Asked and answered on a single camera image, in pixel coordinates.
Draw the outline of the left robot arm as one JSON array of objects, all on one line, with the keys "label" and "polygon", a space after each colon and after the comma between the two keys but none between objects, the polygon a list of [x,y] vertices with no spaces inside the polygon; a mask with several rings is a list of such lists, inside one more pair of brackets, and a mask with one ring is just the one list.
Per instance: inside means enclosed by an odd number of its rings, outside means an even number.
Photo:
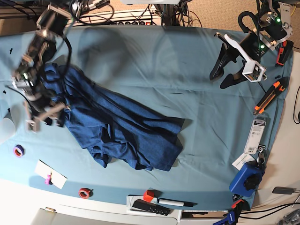
[{"label": "left robot arm", "polygon": [[238,23],[246,37],[237,42],[228,34],[215,33],[222,40],[222,46],[216,64],[210,72],[214,81],[224,75],[224,67],[230,62],[242,58],[242,67],[235,74],[229,74],[222,81],[220,88],[226,89],[244,81],[257,83],[266,80],[266,67],[261,65],[263,55],[282,45],[283,52],[278,55],[277,65],[284,65],[293,48],[288,39],[293,33],[291,26],[291,6],[295,1],[259,0],[257,14],[241,12]]}]

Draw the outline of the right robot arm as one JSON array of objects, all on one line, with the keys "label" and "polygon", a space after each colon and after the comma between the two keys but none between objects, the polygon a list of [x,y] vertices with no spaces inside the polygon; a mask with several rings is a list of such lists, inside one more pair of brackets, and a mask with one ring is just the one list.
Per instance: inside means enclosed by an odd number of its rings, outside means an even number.
[{"label": "right robot arm", "polygon": [[52,83],[45,75],[45,65],[55,55],[56,38],[61,37],[72,52],[64,29],[71,14],[61,8],[48,5],[37,20],[37,30],[27,51],[22,56],[18,68],[12,74],[13,90],[19,90],[25,98],[24,107],[28,114],[26,126],[29,131],[38,132],[42,122],[52,124],[53,120],[61,126],[61,112],[68,106],[63,102],[55,103],[53,90],[47,89],[44,83]]}]

